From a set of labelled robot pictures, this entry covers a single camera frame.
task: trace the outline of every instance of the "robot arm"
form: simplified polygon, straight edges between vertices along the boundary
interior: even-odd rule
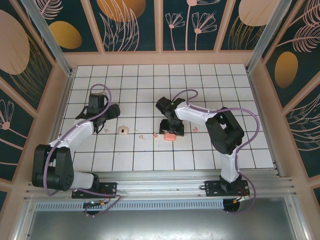
[[[104,94],[90,94],[88,106],[83,108],[71,126],[71,128],[74,126],[76,126],[76,128],[72,131],[68,130],[67,133],[64,134],[64,140],[61,140],[62,138],[59,137],[48,145],[40,144],[36,147],[32,169],[32,185],[35,187],[44,187],[44,167],[48,153],[53,146],[60,142],[49,160],[52,165],[48,167],[47,171],[47,187],[61,191],[67,191],[70,188],[91,189],[93,192],[99,191],[100,183],[97,175],[74,171],[71,153],[73,153],[87,137],[93,133],[98,133],[99,128],[101,127],[102,129],[107,120],[117,118],[120,115],[119,106],[112,104],[100,117],[78,125],[78,123],[83,120],[90,119],[102,113],[104,109],[106,109],[108,101],[108,97]]]
[[[188,107],[184,99],[178,98],[171,102],[162,97],[156,107],[166,116],[160,124],[160,134],[165,131],[179,136],[184,135],[183,120],[206,126],[214,148],[221,157],[221,187],[229,192],[241,180],[236,170],[236,149],[242,144],[244,131],[230,111],[209,113],[209,109],[199,111]]]

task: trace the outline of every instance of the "metal base plate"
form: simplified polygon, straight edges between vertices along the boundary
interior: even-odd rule
[[[237,196],[241,196],[244,194],[241,190],[243,190],[245,193],[250,195],[248,182],[246,180],[240,180],[237,185],[237,188],[235,188],[230,193],[225,192],[221,188],[219,180],[205,181],[204,186],[202,187],[204,187],[201,189],[205,190],[205,194],[207,197],[235,197],[236,198]]]
[[[117,194],[117,183],[116,182],[100,182],[100,194]],[[73,199],[104,199],[104,196],[97,196],[90,193],[82,192],[82,191],[73,191],[71,197]]]

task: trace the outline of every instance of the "flower illustration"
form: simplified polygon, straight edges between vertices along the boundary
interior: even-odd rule
[[[8,101],[7,107],[3,99],[0,100],[0,129],[8,130],[10,128],[10,121],[14,114],[15,105]]]
[[[166,19],[166,22],[168,23],[169,28],[170,28],[172,46],[173,46],[173,50],[175,51],[176,48],[175,48],[174,36],[172,33],[172,29],[183,27],[184,25],[186,25],[186,22],[183,21],[183,17],[181,16],[181,12],[180,13],[173,13],[172,16],[170,13],[167,13],[165,15],[165,19]]]
[[[193,7],[196,5],[210,5],[220,2],[220,0],[186,0],[189,6]]]
[[[195,32],[194,50],[197,50],[198,34],[210,33],[217,30],[217,25],[214,24],[216,22],[214,15],[215,13],[204,13],[199,18],[199,12],[192,14],[192,24]]]

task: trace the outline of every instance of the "grid tile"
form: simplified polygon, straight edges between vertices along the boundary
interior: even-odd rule
[[[66,132],[89,101],[89,88],[106,84],[112,103],[119,103],[119,118],[108,120],[101,132],[85,139],[74,153],[74,169],[85,172],[172,171],[220,169],[220,154],[211,145],[205,125],[183,121],[185,136],[165,141],[159,126],[165,117],[155,107],[161,97],[173,99],[188,89],[198,91],[192,104],[218,110],[245,108],[258,116],[250,84],[243,65],[127,65],[80,66],[70,92],[61,131]],[[105,92],[103,87],[93,93]],[[179,97],[187,99],[193,92]],[[248,141],[256,123],[248,113],[232,111]],[[128,135],[119,135],[119,127],[128,127]],[[273,168],[263,129],[258,137],[239,153],[240,168]]]

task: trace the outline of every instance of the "orange object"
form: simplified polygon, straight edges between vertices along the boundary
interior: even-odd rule
[[[177,136],[176,136],[175,134],[168,133],[168,132],[166,132],[166,133],[164,134],[164,140],[166,140],[166,141],[171,141],[171,142],[173,142],[173,141],[176,140],[176,138],[177,138]]]

